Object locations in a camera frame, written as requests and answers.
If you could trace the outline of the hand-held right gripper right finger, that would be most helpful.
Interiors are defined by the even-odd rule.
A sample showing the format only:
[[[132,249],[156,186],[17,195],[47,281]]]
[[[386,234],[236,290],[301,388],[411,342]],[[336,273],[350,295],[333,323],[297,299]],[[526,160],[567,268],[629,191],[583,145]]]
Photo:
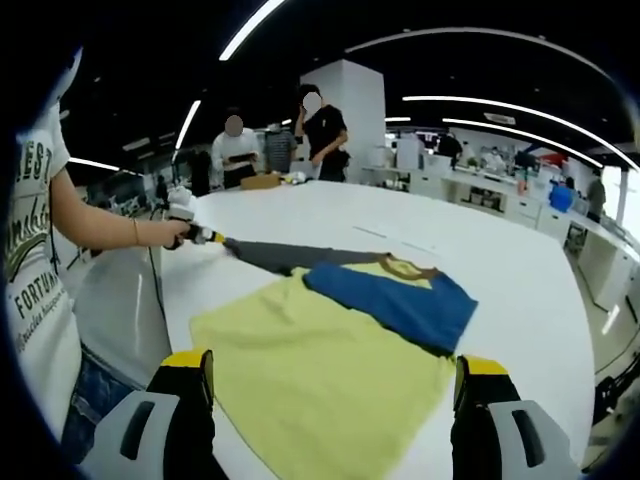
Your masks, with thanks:
[[[451,428],[455,479],[579,479],[569,439],[539,404],[520,398],[498,362],[460,355]]]

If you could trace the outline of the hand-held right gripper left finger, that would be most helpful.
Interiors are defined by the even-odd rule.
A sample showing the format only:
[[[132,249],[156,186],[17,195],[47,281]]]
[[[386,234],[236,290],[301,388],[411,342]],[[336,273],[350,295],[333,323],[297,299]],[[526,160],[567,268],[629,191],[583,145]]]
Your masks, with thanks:
[[[97,425],[79,469],[88,479],[203,479],[217,473],[214,355],[165,358],[144,390],[125,397]]]

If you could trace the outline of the person's left hand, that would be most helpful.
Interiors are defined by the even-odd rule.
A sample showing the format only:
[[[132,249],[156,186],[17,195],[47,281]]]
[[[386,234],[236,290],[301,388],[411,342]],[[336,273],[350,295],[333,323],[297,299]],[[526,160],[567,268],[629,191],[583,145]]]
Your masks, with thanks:
[[[183,220],[166,220],[158,224],[160,244],[167,250],[179,248],[191,228],[188,222]]]

